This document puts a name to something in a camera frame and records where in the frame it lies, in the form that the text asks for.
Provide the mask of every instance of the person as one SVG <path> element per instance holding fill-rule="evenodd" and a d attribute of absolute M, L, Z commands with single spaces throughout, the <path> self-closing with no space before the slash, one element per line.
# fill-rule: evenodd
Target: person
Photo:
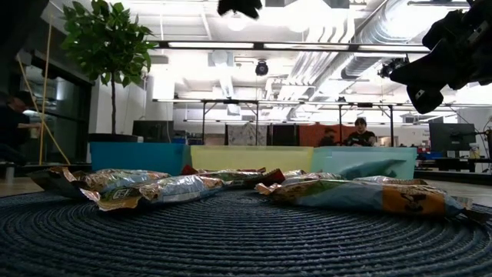
<path fill-rule="evenodd" d="M 351 133 L 347 138 L 349 146 L 374 146 L 376 135 L 367 130 L 367 122 L 364 118 L 357 118 L 355 121 L 356 132 Z"/>
<path fill-rule="evenodd" d="M 332 128 L 326 128 L 324 130 L 324 137 L 318 143 L 318 147 L 321 146 L 336 146 L 335 142 L 335 130 Z"/>
<path fill-rule="evenodd" d="M 25 164 L 20 147 L 27 142 L 32 128 L 41 127 L 40 123 L 30 123 L 23 113 L 33 105 L 29 92 L 17 92 L 8 98 L 7 105 L 0 106 L 0 159 Z"/>

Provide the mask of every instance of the tree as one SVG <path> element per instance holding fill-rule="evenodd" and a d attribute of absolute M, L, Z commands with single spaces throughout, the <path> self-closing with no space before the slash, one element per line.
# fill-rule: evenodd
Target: tree
<path fill-rule="evenodd" d="M 157 43 L 147 41 L 152 31 L 138 24 L 138 15 L 131 22 L 130 10 L 122 3 L 109 5 L 104 0 L 92 0 L 92 12 L 79 2 L 72 4 L 73 8 L 63 7 L 68 35 L 61 46 L 89 79 L 101 77 L 104 85 L 111 83 L 111 133 L 115 134 L 115 86 L 140 83 L 142 69 L 151 69 L 148 50 Z"/>

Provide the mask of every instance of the dark shirt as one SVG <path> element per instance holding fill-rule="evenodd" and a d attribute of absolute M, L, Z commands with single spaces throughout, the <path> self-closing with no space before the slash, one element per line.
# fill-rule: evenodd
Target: dark shirt
<path fill-rule="evenodd" d="M 321 147 L 321 146 L 336 146 L 336 145 L 337 145 L 337 143 L 332 138 L 330 138 L 330 137 L 323 137 L 320 140 L 320 142 L 318 144 L 318 147 Z"/>
<path fill-rule="evenodd" d="M 18 113 L 8 105 L 0 105 L 0 143 L 14 149 L 27 142 L 28 128 L 18 128 L 19 123 L 29 124 L 29 117 Z"/>
<path fill-rule="evenodd" d="M 354 144 L 359 144 L 362 146 L 372 146 L 372 144 L 369 142 L 369 139 L 371 137 L 376 137 L 376 135 L 373 132 L 363 132 L 362 134 L 359 134 L 358 132 L 353 132 L 348 136 L 347 139 L 347 144 L 349 146 L 352 146 Z"/>

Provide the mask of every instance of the round rug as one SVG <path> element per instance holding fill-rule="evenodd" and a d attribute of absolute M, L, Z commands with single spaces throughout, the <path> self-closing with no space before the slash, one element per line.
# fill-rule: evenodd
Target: round rug
<path fill-rule="evenodd" d="M 2 276 L 492 272 L 490 222 L 279 206 L 252 191 L 117 212 L 44 192 L 18 195 L 0 199 L 0 225 Z"/>

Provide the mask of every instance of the floor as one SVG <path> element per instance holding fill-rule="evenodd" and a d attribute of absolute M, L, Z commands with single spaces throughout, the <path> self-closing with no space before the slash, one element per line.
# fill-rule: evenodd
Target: floor
<path fill-rule="evenodd" d="M 472 198 L 475 204 L 492 207 L 492 185 L 470 185 L 439 181 L 427 182 L 429 185 L 444 189 L 452 196 Z M 3 180 L 0 180 L 0 196 L 28 192 L 42 192 L 42 189 L 29 178 L 16 178 L 12 186 L 7 186 Z"/>

